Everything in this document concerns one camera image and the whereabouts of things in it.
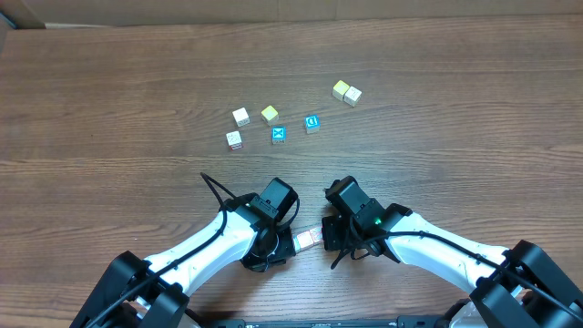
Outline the blue P block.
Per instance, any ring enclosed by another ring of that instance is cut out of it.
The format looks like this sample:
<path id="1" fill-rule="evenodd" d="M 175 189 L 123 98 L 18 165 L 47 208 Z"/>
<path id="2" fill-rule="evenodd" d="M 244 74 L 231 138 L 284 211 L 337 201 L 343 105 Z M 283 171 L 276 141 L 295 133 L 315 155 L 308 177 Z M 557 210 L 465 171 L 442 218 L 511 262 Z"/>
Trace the blue P block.
<path id="1" fill-rule="evenodd" d="M 300 246 L 300 243 L 298 242 L 296 235 L 292 236 L 292 243 L 293 243 L 294 252 L 297 254 L 301 250 L 301 246 Z"/>

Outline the red K block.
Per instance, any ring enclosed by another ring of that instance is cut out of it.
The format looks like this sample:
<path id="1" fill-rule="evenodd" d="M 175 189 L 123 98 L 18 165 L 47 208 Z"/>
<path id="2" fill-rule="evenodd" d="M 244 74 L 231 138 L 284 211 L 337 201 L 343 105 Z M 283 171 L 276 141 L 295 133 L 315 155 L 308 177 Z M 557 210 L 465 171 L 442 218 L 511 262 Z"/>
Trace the red K block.
<path id="1" fill-rule="evenodd" d="M 312 241 L 314 244 L 321 243 L 323 241 L 322 228 L 314 227 L 310 229 L 310 234 L 312 236 Z"/>

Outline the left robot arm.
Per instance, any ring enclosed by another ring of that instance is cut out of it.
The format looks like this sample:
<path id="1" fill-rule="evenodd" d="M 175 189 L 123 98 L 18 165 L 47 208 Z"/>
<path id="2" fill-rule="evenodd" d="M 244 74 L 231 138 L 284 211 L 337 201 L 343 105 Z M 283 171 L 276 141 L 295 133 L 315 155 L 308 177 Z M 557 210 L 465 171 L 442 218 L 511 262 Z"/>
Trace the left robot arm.
<path id="1" fill-rule="evenodd" d="M 296 250 L 289 210 L 297 192 L 273 179 L 260 193 L 230 194 L 217 216 L 173 248 L 145 259 L 131 251 L 107 267 L 73 320 L 75 327 L 193 327 L 193 293 L 215 273 L 239 261 L 253 272 L 284 264 Z"/>

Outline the red M block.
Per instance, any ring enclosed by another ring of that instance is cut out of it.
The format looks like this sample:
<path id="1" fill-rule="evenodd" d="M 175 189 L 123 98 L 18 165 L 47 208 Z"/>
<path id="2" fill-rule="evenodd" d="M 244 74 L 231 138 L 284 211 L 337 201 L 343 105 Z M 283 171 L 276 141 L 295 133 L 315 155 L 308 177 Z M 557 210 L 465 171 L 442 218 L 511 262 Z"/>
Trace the red M block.
<path id="1" fill-rule="evenodd" d="M 304 251 L 306 249 L 309 249 L 313 246 L 313 241 L 312 241 L 312 236 L 310 234 L 310 231 L 304 231 L 301 233 L 296 234 L 298 242 L 300 243 L 301 246 L 301 250 L 300 251 Z"/>

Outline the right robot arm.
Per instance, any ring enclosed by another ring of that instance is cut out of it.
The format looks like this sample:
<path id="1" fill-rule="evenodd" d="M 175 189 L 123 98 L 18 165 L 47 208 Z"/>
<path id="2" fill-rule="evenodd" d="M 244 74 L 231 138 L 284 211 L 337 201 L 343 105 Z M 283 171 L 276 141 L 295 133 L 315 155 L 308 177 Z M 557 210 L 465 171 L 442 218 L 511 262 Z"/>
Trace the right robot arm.
<path id="1" fill-rule="evenodd" d="M 388 207 L 366 195 L 356 179 L 325 190 L 335 208 L 322 220 L 324 248 L 359 260 L 385 256 L 452 283 L 468 302 L 446 319 L 449 327 L 579 327 L 582 291 L 536 244 L 514 248 L 470 241 L 436 227 L 413 210 Z"/>

